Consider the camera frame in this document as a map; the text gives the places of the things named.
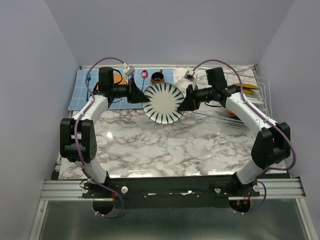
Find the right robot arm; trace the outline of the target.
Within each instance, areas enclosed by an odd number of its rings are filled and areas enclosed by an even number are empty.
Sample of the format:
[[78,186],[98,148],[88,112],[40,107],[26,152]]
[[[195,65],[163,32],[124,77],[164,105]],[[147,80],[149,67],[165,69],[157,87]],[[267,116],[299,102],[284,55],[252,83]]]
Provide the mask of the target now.
[[195,111],[201,103],[215,101],[232,111],[255,135],[251,159],[231,177],[230,191],[241,196],[248,186],[267,169],[287,159],[293,150],[290,148],[290,127],[278,123],[260,111],[244,95],[238,85],[228,85],[223,69],[215,67],[205,71],[209,87],[199,89],[194,70],[188,70],[184,78],[191,81],[186,88],[186,96],[178,111]]

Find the blue striped white plate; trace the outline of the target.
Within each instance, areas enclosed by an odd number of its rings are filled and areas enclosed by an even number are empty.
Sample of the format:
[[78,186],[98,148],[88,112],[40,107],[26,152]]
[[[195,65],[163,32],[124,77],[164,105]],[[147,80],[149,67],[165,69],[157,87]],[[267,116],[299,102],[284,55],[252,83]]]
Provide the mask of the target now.
[[178,111],[178,108],[185,97],[173,84],[166,82],[152,84],[143,93],[149,102],[143,102],[142,109],[153,122],[168,125],[182,118],[184,111]]

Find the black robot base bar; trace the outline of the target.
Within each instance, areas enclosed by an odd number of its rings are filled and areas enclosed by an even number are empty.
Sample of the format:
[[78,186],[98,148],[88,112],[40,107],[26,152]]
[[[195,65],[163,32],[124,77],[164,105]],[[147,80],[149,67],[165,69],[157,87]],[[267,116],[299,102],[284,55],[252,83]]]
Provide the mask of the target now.
[[230,202],[260,196],[256,182],[235,183],[232,175],[111,178],[107,186],[86,183],[84,199],[111,201],[115,207],[228,208]]

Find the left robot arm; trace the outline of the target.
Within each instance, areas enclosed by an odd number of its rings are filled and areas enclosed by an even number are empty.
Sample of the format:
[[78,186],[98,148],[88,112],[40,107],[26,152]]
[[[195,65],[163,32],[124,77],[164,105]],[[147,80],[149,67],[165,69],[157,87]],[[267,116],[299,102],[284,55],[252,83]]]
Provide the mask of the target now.
[[80,165],[82,172],[95,183],[93,191],[101,198],[107,197],[111,185],[106,182],[109,177],[96,158],[97,140],[95,123],[100,119],[115,99],[126,98],[130,104],[146,103],[148,97],[138,88],[134,80],[135,69],[126,66],[120,75],[121,81],[115,82],[112,67],[101,67],[98,70],[98,81],[94,88],[86,81],[88,102],[72,118],[63,118],[60,122],[60,155],[69,162]]

